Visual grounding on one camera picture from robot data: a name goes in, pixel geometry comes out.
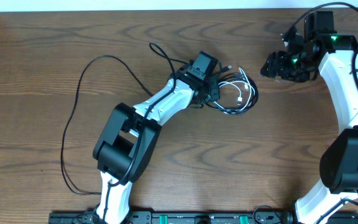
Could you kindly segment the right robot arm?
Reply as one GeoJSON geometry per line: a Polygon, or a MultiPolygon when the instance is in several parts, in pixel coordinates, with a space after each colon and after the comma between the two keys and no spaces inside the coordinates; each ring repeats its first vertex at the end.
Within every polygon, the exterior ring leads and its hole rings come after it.
{"type": "Polygon", "coordinates": [[[331,11],[319,7],[300,17],[296,27],[282,34],[286,49],[271,53],[261,75],[295,83],[321,77],[331,96],[339,134],[321,156],[320,178],[313,188],[284,212],[282,223],[350,223],[337,211],[358,199],[358,41],[339,34],[331,11]]]}

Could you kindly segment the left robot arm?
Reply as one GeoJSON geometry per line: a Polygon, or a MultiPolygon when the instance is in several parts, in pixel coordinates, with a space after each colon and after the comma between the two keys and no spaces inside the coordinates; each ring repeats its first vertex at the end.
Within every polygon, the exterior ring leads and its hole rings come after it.
{"type": "Polygon", "coordinates": [[[215,69],[220,67],[218,59],[200,52],[148,100],[134,106],[120,103],[113,109],[93,150],[103,183],[95,223],[125,220],[132,185],[148,166],[162,126],[192,103],[219,98],[215,69]]]}

